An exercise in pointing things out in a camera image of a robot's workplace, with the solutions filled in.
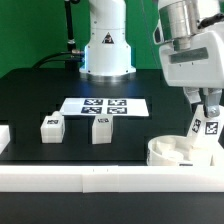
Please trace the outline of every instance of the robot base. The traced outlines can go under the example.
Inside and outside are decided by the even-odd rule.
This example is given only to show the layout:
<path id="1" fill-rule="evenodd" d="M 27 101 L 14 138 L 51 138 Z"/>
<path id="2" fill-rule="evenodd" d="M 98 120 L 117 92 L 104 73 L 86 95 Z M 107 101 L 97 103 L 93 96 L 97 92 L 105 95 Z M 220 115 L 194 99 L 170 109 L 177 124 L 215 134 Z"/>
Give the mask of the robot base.
<path id="1" fill-rule="evenodd" d="M 102 75 L 92 75 L 89 73 L 80 73 L 81 79 L 98 83 L 119 83 L 123 81 L 133 80 L 135 76 L 136 76 L 135 71 L 132 73 L 117 76 L 102 76 Z"/>

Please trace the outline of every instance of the white paper sheet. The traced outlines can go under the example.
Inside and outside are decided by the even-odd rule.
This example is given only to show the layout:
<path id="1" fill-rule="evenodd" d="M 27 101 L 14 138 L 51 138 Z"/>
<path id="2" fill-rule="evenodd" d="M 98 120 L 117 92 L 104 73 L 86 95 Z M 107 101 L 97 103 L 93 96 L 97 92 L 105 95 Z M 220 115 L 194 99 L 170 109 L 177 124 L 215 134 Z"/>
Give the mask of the white paper sheet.
<path id="1" fill-rule="evenodd" d="M 96 116 L 149 116 L 145 99 L 66 98 L 60 112 L 62 115 Z"/>

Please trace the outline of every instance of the white platform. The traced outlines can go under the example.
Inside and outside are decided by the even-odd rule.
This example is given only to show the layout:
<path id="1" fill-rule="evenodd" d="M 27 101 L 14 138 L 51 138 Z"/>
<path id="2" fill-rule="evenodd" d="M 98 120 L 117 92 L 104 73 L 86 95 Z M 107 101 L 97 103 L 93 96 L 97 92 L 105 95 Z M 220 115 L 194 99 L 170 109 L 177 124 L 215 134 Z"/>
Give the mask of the white platform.
<path id="1" fill-rule="evenodd" d="M 223 192 L 221 167 L 0 166 L 1 192 Z"/>

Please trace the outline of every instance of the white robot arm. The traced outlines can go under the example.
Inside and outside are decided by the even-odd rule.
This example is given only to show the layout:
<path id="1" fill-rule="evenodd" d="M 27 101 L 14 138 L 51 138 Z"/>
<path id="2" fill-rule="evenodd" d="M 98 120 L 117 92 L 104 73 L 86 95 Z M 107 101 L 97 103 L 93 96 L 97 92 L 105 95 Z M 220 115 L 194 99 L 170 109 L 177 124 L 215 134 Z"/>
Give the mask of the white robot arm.
<path id="1" fill-rule="evenodd" d="M 220 114 L 224 88 L 224 15 L 218 0 L 159 0 L 154 32 L 161 44 L 160 60 L 170 86 L 184 87 L 190 104 L 205 95 L 206 117 Z"/>

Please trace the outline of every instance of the black cable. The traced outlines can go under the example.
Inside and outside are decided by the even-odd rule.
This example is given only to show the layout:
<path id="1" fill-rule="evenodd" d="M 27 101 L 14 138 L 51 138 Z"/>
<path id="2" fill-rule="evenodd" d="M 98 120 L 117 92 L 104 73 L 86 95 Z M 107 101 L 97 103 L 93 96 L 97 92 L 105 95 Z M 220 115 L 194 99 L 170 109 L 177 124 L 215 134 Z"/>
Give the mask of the black cable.
<path id="1" fill-rule="evenodd" d="M 65 2 L 65 13 L 66 13 L 67 34 L 68 34 L 67 48 L 69 51 L 71 51 L 73 49 L 76 49 L 76 43 L 73 34 L 71 2 L 68 0 L 65 0 L 64 2 Z"/>
<path id="2" fill-rule="evenodd" d="M 62 56 L 62 55 L 72 55 L 72 52 L 71 51 L 67 51 L 67 52 L 59 52 L 59 53 L 56 53 L 56 54 L 51 54 L 49 56 L 46 56 L 44 58 L 42 58 L 40 61 L 38 61 L 37 63 L 35 63 L 32 68 L 39 68 L 40 65 L 42 65 L 45 61 L 47 61 L 48 59 L 51 59 L 51 58 L 55 58 L 55 57 L 58 57 L 58 56 Z"/>
<path id="3" fill-rule="evenodd" d="M 66 61 L 74 61 L 74 62 L 82 62 L 83 58 L 69 58 L 69 59 L 51 59 L 51 60 L 46 60 L 43 61 L 41 64 L 38 65 L 38 67 L 35 68 L 40 68 L 42 65 L 49 63 L 49 62 L 66 62 Z"/>

